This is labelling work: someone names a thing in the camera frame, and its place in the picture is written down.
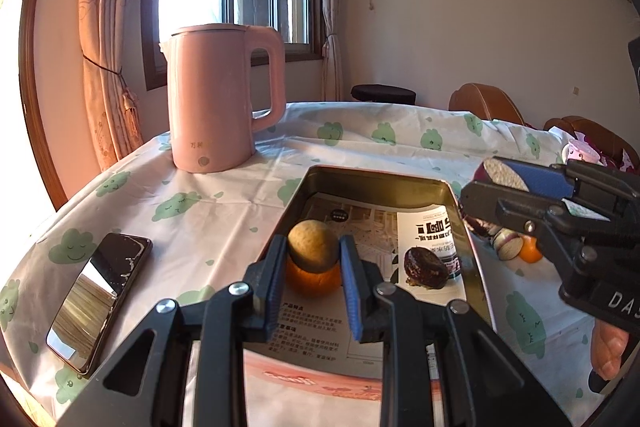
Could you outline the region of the right hand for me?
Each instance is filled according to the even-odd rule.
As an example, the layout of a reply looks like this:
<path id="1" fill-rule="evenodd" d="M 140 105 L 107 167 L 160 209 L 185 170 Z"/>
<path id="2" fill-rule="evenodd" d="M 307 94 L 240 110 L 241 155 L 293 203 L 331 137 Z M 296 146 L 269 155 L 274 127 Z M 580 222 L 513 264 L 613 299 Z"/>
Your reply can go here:
<path id="1" fill-rule="evenodd" d="M 591 336 L 591 364 L 593 370 L 605 381 L 612 381 L 620 371 L 622 356 L 629 334 L 623 329 L 597 320 Z"/>

